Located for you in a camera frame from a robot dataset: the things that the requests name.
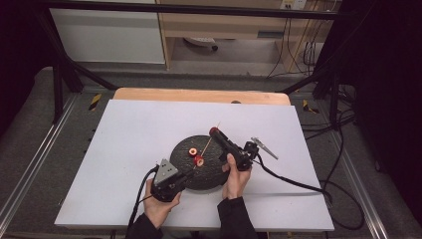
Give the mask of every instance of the hand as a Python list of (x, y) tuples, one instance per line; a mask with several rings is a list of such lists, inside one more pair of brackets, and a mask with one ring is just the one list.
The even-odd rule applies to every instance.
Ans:
[[(152, 179), (148, 179), (146, 181), (145, 197), (151, 195), (151, 184)], [(149, 220), (152, 222), (156, 229), (160, 228), (161, 225), (164, 223), (165, 219), (168, 216), (168, 213), (170, 213), (171, 211), (171, 208), (179, 204), (180, 195), (181, 192), (177, 193), (177, 195), (171, 202), (161, 202), (155, 199), (155, 197), (150, 197), (143, 201), (143, 209), (145, 215), (149, 218)]]
[(223, 171), (230, 170), (229, 178), (223, 186), (223, 199), (234, 199), (243, 195), (246, 183), (251, 177), (252, 166), (246, 171), (239, 171), (236, 160), (231, 153), (227, 154), (227, 163), (222, 167)]

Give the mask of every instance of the white board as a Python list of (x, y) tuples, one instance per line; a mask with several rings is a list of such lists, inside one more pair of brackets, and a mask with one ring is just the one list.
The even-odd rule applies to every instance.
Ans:
[[(219, 128), (243, 146), (258, 137), (279, 160), (260, 150), (276, 174), (319, 187), (294, 107), (120, 101), (108, 102), (90, 148), (55, 224), (68, 228), (126, 226), (147, 171), (169, 158), (182, 139)], [(163, 227), (220, 227), (221, 188), (184, 190)], [(320, 193), (281, 181), (254, 164), (244, 199), (259, 231), (326, 231), (333, 225)], [(143, 212), (139, 206), (138, 214)]]

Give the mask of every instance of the black circular device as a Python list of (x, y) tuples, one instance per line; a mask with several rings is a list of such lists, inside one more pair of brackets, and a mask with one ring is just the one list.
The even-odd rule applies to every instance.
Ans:
[(193, 178), (187, 180), (186, 188), (192, 190), (209, 190), (226, 182), (229, 172), (223, 172), (221, 167), (225, 162), (219, 157), (223, 153), (220, 145), (207, 135), (190, 136), (180, 141), (171, 152), (170, 162), (179, 171), (185, 172), (194, 168), (194, 158), (189, 154), (191, 148), (197, 149), (197, 154), (203, 153), (204, 164), (196, 166)]

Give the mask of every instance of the gray floor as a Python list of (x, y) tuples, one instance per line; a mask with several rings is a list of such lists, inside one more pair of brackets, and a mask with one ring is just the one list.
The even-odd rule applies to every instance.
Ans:
[[(233, 40), (227, 40), (227, 46), (234, 44)], [(244, 44), (245, 49), (262, 48), (260, 53), (273, 51), (271, 44), (264, 47), (267, 43), (253, 45), (249, 42), (236, 43), (237, 47)], [(184, 64), (186, 62), (200, 62), (198, 66), (191, 66), (189, 75), (181, 74), (181, 68), (175, 67), (168, 72), (151, 72), (147, 74), (139, 73), (100, 73), (105, 79), (123, 86), (123, 87), (144, 87), (144, 88), (181, 88), (181, 89), (208, 89), (208, 90), (238, 90), (238, 91), (263, 91), (272, 92), (280, 90), (298, 81), (300, 77), (291, 78), (278, 77), (266, 80), (258, 76), (266, 76), (268, 69), (260, 70), (251, 74), (252, 70), (238, 68), (233, 70), (231, 76), (226, 75), (225, 67), (219, 68), (215, 65), (214, 72), (204, 73), (201, 65), (205, 66), (208, 58), (197, 55), (207, 56), (208, 49), (197, 49), (191, 46), (185, 46), (180, 41), (177, 43), (180, 49), (175, 50), (175, 62)], [(273, 54), (272, 60), (263, 56), (257, 56), (251, 60), (251, 52), (239, 50), (236, 57), (225, 56), (227, 60), (225, 65), (232, 64), (232, 61), (239, 61), (239, 58), (249, 58), (244, 60), (251, 66), (254, 66), (254, 59), (260, 59), (259, 63), (271, 65), (277, 61), (277, 54)], [(219, 57), (214, 56), (211, 62), (220, 62)], [(88, 85), (95, 87), (91, 81), (86, 80)], [(310, 101), (310, 106), (316, 108), (317, 104), (308, 94), (313, 85), (302, 89), (299, 93), (292, 94), (292, 104), (297, 107), (298, 116), (301, 123), (323, 123), (323, 117), (320, 114), (305, 112), (302, 108), (303, 99)], [(6, 235), (17, 235), (16, 233), (30, 233), (29, 237), (39, 238), (57, 238), (69, 237), (70, 235), (80, 235), (79, 238), (88, 237), (88, 235), (103, 235), (105, 238), (109, 231), (92, 230), (68, 230), (66, 228), (54, 225), (54, 220), (60, 210), (59, 202), (66, 197), (73, 178), (75, 177), (79, 165), (84, 158), (84, 150), (89, 147), (89, 139), (94, 135), (93, 129), (97, 127), (101, 119), (106, 102), (112, 97), (113, 92), (104, 92), (102, 99), (94, 112), (88, 111), (95, 93), (86, 91), (79, 95), (75, 108), (73, 109), (62, 132), (59, 134), (53, 148), (47, 156), (37, 177), (35, 178), (27, 196), (22, 201), (13, 220), (11, 221)], [(14, 122), (8, 131), (0, 140), (0, 205), (4, 205), (8, 196), (13, 191), (15, 185), (19, 182), (20, 176), (24, 173), (26, 166), (30, 163), (32, 156), (36, 153), (43, 137), (47, 134), (51, 120), (53, 118), (53, 97), (52, 97), (52, 77), (48, 71), (41, 72), (36, 78), (36, 86), (31, 96), (16, 116)], [(402, 201), (400, 195), (395, 189), (388, 175), (379, 173), (374, 169), (374, 161), (368, 150), (364, 139), (362, 138), (358, 125), (349, 124), (344, 127), (344, 141), (353, 164), (364, 181), (365, 187), (370, 194), (374, 206), (387, 230), (390, 238), (422, 238), (422, 229), (412, 217), (410, 211)], [(337, 151), (331, 136), (326, 133), (319, 137), (308, 140), (308, 147), (313, 163), (316, 168), (318, 178), (326, 178)], [(349, 182), (345, 177), (341, 165), (335, 171), (332, 180), (347, 191), (351, 192)], [(358, 213), (351, 201), (342, 193), (329, 188), (334, 197), (333, 208), (330, 213), (333, 217), (346, 224), (356, 224)], [(171, 232), (166, 238), (173, 236), (184, 236), (186, 232)], [(205, 233), (208, 237), (215, 238), (216, 233)], [(367, 226), (360, 230), (349, 231), (335, 225), (335, 231), (329, 232), (330, 238), (371, 238), (371, 233)], [(294, 233), (288, 235), (287, 232), (271, 233), (271, 238), (323, 238), (320, 233)]]

